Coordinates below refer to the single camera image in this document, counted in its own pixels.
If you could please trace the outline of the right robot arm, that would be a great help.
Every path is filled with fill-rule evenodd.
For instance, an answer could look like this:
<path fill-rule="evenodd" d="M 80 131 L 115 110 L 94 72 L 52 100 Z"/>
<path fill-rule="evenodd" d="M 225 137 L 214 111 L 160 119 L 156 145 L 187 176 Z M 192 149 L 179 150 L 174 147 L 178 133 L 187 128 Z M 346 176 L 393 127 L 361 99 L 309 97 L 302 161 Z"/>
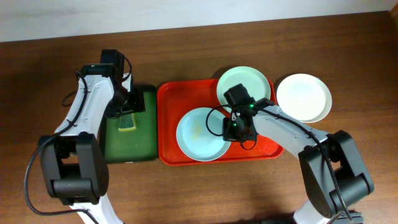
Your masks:
<path fill-rule="evenodd" d="M 308 200 L 294 212 L 292 223 L 363 221 L 359 212 L 348 208 L 371 194 L 374 183 L 350 134 L 303 124 L 267 98 L 256 101 L 242 84 L 223 96 L 231 108 L 223 120 L 225 141 L 243 144 L 264 136 L 299 160 Z"/>

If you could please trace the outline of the light blue round plate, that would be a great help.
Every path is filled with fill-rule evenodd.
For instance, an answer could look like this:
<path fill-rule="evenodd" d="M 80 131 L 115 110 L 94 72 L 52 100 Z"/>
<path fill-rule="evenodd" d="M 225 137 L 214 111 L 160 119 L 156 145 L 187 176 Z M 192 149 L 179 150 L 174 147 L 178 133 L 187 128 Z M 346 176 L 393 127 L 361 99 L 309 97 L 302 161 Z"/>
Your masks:
<path fill-rule="evenodd" d="M 186 113 L 178 122 L 176 140 L 181 151 L 189 158 L 199 162 L 214 161 L 223 156 L 231 142 L 224 141 L 221 134 L 225 115 L 214 110 L 207 119 L 211 108 L 202 107 Z"/>

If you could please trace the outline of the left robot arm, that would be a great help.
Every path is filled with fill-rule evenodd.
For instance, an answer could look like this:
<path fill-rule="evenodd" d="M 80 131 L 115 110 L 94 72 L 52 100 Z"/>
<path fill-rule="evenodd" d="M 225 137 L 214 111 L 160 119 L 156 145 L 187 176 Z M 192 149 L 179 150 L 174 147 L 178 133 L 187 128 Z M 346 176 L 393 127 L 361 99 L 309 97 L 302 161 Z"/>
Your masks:
<path fill-rule="evenodd" d="M 76 72 L 78 89 L 69 112 L 51 136 L 42 136 L 34 152 L 48 194 L 59 199 L 85 223 L 120 223 L 107 196 L 109 170 L 98 143 L 103 117 L 121 119 L 134 128 L 134 113 L 145 110 L 144 94 L 134 88 L 129 60 L 116 49 L 102 50 L 99 63 Z"/>

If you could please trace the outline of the white round plate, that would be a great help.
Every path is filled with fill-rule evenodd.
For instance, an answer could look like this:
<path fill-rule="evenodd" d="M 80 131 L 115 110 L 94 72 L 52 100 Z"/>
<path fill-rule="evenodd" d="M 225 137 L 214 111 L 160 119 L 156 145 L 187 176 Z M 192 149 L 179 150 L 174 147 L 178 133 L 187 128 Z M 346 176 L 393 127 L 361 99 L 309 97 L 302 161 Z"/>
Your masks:
<path fill-rule="evenodd" d="M 285 77 L 277 86 L 276 97 L 283 112 L 304 123 L 324 119 L 333 104 L 325 83 L 305 73 Z"/>

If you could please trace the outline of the green yellow sponge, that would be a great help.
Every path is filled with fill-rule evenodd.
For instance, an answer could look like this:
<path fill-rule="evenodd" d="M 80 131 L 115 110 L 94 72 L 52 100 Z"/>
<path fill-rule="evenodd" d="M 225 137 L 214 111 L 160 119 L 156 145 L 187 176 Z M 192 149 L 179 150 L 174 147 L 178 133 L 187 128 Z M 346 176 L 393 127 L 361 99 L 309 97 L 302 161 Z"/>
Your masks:
<path fill-rule="evenodd" d="M 119 118 L 119 131 L 132 131 L 136 128 L 134 113 L 122 115 Z"/>

